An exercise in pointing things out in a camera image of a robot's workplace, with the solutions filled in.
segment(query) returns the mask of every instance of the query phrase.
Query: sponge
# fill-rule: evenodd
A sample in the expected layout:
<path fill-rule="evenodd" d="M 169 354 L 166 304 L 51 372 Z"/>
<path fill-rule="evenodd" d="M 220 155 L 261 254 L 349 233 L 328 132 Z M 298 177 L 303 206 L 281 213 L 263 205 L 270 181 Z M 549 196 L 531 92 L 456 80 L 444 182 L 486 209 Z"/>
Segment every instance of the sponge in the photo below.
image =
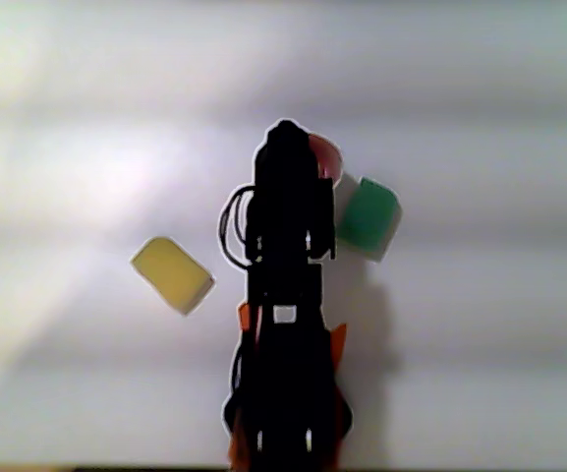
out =
<path fill-rule="evenodd" d="M 169 238 L 149 240 L 132 259 L 135 269 L 183 315 L 213 286 L 213 277 Z"/>
<path fill-rule="evenodd" d="M 336 229 L 338 240 L 362 252 L 377 253 L 385 246 L 398 211 L 397 198 L 389 189 L 363 178 Z"/>

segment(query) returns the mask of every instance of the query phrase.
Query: orange part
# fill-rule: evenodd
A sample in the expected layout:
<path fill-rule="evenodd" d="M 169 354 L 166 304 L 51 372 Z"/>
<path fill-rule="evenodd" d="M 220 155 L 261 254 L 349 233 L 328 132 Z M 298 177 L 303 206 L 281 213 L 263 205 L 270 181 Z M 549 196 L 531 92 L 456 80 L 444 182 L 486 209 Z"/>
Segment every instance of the orange part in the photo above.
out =
<path fill-rule="evenodd" d="M 242 303 L 237 308 L 237 312 L 240 317 L 240 328 L 242 331 L 248 331 L 251 328 L 251 310 L 248 302 Z"/>
<path fill-rule="evenodd" d="M 331 360 L 333 361 L 333 370 L 337 371 L 344 352 L 344 343 L 346 342 L 346 324 L 341 324 L 331 330 Z"/>

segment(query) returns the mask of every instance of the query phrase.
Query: yellow block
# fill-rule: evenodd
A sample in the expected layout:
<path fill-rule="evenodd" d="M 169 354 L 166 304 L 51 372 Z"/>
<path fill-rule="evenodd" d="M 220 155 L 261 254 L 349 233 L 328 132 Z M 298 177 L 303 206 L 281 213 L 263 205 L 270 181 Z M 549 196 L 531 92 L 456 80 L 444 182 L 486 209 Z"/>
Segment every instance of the yellow block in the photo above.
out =
<path fill-rule="evenodd" d="M 132 264 L 165 301 L 187 315 L 213 286 L 213 277 L 169 238 L 149 240 Z"/>

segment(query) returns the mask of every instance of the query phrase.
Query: green block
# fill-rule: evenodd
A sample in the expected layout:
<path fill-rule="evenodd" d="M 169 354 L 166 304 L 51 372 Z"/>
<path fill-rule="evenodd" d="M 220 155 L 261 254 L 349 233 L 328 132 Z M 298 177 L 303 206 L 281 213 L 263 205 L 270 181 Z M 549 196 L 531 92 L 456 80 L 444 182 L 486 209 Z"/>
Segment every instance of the green block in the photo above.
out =
<path fill-rule="evenodd" d="M 363 178 L 336 229 L 338 239 L 367 253 L 380 251 L 399 203 L 385 187 Z"/>

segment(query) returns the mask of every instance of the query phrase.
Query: pink cup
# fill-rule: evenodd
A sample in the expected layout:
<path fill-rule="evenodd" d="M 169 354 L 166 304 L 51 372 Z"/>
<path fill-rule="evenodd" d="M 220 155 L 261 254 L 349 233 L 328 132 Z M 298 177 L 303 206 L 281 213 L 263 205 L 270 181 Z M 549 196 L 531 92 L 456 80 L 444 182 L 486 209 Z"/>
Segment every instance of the pink cup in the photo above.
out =
<path fill-rule="evenodd" d="M 321 179 L 333 179 L 333 187 L 342 178 L 342 154 L 337 146 L 319 135 L 310 134 L 310 148 L 318 161 L 318 172 Z"/>

